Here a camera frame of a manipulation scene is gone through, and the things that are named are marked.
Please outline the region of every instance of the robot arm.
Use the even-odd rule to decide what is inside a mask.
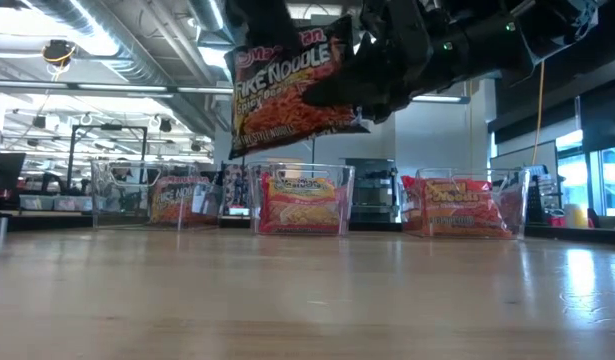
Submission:
[[[241,12],[249,14],[250,32],[284,47],[297,43],[282,0],[229,2],[236,9],[265,3],[264,12]],[[512,85],[582,39],[597,10],[596,0],[364,0],[357,54],[303,100],[361,105],[363,116],[379,123],[412,97],[459,81],[497,73]]]

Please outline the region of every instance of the wooden tabletop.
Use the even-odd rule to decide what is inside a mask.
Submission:
[[[615,247],[11,234],[0,359],[615,359]]]

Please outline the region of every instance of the maruchan noodle package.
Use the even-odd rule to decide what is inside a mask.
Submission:
[[[404,229],[423,236],[512,238],[492,184],[472,179],[402,178],[409,204]]]
[[[335,186],[325,178],[262,177],[261,233],[337,233]]]
[[[313,107],[303,91],[353,56],[351,17],[299,28],[303,48],[241,46],[225,56],[234,82],[229,158],[328,133],[367,132],[353,106]]]
[[[199,197],[204,194],[197,187],[208,183],[206,177],[198,176],[167,176],[158,179],[151,195],[150,224],[177,225],[179,218],[185,226],[205,223],[208,219],[202,216],[203,205],[199,203]],[[206,202],[204,196],[200,202]]]

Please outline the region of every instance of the window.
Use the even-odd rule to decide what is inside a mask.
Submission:
[[[585,155],[579,154],[558,159],[558,175],[565,178],[561,183],[562,203],[589,207],[587,194],[587,164]]]
[[[608,216],[615,215],[615,148],[601,152],[602,159],[602,196],[604,212]]]

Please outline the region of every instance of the wooden table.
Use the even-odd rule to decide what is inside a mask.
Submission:
[[[615,359],[615,247],[11,234],[0,359]]]

